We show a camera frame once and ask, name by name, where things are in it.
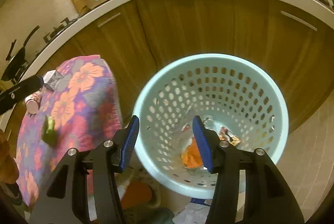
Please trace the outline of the white blue carton box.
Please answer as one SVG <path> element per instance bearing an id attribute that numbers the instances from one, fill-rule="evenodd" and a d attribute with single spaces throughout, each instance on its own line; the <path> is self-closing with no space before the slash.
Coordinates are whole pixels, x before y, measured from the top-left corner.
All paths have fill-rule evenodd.
<path id="1" fill-rule="evenodd" d="M 57 70 L 48 71 L 43 76 L 44 86 L 49 90 L 55 91 L 62 79 L 63 76 Z"/>

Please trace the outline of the red white paper cup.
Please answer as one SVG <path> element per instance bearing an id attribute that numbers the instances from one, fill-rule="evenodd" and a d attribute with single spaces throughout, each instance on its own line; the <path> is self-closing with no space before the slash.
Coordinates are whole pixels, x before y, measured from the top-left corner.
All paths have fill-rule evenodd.
<path id="1" fill-rule="evenodd" d="M 25 98 L 24 102 L 27 112 L 30 114 L 36 114 L 40 108 L 41 92 L 38 90 L 32 93 Z"/>

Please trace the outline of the green leafy vegetable scraps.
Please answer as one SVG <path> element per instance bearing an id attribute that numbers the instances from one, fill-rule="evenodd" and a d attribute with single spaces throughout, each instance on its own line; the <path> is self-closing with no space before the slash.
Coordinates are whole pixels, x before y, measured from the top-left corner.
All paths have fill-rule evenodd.
<path id="1" fill-rule="evenodd" d="M 55 129 L 55 120 L 51 116 L 45 116 L 41 130 L 41 139 L 44 143 L 54 148 L 57 145 L 58 134 Z"/>

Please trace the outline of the orange snack bag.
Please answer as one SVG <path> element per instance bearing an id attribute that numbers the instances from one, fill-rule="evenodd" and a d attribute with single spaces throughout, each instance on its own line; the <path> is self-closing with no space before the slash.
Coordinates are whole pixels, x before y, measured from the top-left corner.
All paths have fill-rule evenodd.
<path id="1" fill-rule="evenodd" d="M 220 140 L 227 141 L 233 146 L 237 146 L 241 143 L 241 139 L 230 132 L 226 127 L 220 128 L 218 137 Z M 188 145 L 182 152 L 181 159 L 183 165 L 187 169 L 197 169 L 203 166 L 203 161 L 201 159 L 200 152 L 194 137 L 192 137 L 190 145 Z"/>

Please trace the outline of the clear plastic bag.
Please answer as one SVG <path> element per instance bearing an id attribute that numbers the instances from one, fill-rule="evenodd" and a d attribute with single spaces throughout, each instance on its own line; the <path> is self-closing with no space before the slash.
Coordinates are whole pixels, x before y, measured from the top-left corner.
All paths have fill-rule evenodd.
<path id="1" fill-rule="evenodd" d="M 192 121 L 197 115 L 200 116 L 205 129 L 217 133 L 213 116 L 198 111 L 189 112 L 184 115 L 175 126 L 172 126 L 170 130 L 169 142 L 173 153 L 182 154 L 186 147 L 190 145 L 191 139 L 194 137 Z"/>

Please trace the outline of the light blue perforated trash basket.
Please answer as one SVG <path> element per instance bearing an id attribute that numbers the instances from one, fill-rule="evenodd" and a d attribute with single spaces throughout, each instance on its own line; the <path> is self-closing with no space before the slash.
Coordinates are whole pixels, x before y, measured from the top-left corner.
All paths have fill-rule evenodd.
<path id="1" fill-rule="evenodd" d="M 135 151 L 143 167 L 166 188 L 198 199 L 212 198 L 217 176 L 182 161 L 195 116 L 209 130 L 227 129 L 239 139 L 238 149 L 261 148 L 273 162 L 288 138 L 288 111 L 274 80 L 225 54 L 192 55 L 165 66 L 142 89 L 133 113 L 140 120 Z"/>

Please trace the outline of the black wok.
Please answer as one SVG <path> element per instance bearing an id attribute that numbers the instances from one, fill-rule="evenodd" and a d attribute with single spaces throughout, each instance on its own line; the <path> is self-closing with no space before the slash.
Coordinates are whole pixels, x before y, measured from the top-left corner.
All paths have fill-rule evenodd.
<path id="1" fill-rule="evenodd" d="M 34 35 L 34 33 L 36 31 L 38 31 L 40 28 L 39 25 L 37 25 L 27 36 L 27 38 L 25 39 L 23 46 L 19 49 L 19 51 L 14 55 L 11 56 L 11 53 L 14 49 L 14 46 L 16 44 L 16 40 L 14 40 L 11 43 L 11 47 L 9 50 L 9 53 L 7 54 L 6 57 L 6 61 L 8 61 L 8 65 L 1 77 L 2 81 L 11 81 L 13 78 L 15 78 L 15 75 L 17 74 L 17 71 L 19 69 L 21 69 L 21 67 L 23 66 L 23 64 L 25 64 L 26 60 L 25 60 L 25 47 L 28 43 L 28 41 L 30 40 L 30 38 Z"/>

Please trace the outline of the black gas stove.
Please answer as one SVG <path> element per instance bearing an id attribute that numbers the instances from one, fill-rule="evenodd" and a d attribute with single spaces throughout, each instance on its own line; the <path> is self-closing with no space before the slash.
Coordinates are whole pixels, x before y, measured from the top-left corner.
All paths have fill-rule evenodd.
<path id="1" fill-rule="evenodd" d="M 44 48 L 46 48 L 53 40 L 55 40 L 62 32 L 64 32 L 66 29 L 68 29 L 71 25 L 73 25 L 76 21 L 78 21 L 79 18 L 74 18 L 70 20 L 68 17 L 65 17 L 61 22 L 60 25 L 57 27 L 54 27 L 53 30 L 49 33 L 47 33 L 44 37 L 43 40 L 45 42 L 44 47 L 39 50 L 35 51 L 34 54 L 35 56 L 38 56 L 40 52 L 43 51 Z"/>

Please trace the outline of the floral purple tablecloth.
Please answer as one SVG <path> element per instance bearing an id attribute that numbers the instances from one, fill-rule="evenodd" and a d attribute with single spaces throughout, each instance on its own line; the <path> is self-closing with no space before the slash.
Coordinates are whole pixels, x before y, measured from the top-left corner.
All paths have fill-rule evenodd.
<path id="1" fill-rule="evenodd" d="M 63 62 L 55 91 L 42 89 L 38 112 L 25 113 L 18 133 L 16 163 L 24 203 L 33 207 L 45 182 L 70 148 L 94 149 L 122 127 L 117 84 L 99 55 Z M 45 116 L 55 120 L 56 147 L 41 139 Z"/>

